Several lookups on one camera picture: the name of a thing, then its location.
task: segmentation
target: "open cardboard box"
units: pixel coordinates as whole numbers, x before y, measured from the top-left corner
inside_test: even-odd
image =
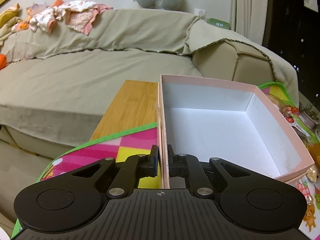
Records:
[[[164,188],[184,186],[183,179],[169,179],[167,144],[175,154],[202,162],[219,157],[282,182],[314,164],[286,119],[254,85],[162,75],[158,103]]]

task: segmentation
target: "orange ball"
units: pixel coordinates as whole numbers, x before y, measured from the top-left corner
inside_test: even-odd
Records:
[[[7,65],[7,57],[3,54],[0,54],[0,70]]]

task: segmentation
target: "curtain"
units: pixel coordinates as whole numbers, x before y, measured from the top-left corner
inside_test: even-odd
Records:
[[[232,0],[231,30],[261,45],[267,7],[268,0]]]

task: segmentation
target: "wooden table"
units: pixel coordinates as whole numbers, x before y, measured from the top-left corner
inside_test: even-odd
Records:
[[[158,83],[126,80],[90,140],[156,122],[157,90]]]

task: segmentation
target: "electrical outlet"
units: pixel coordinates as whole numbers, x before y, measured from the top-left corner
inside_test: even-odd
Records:
[[[201,19],[205,18],[206,10],[195,8],[195,15],[198,15]]]

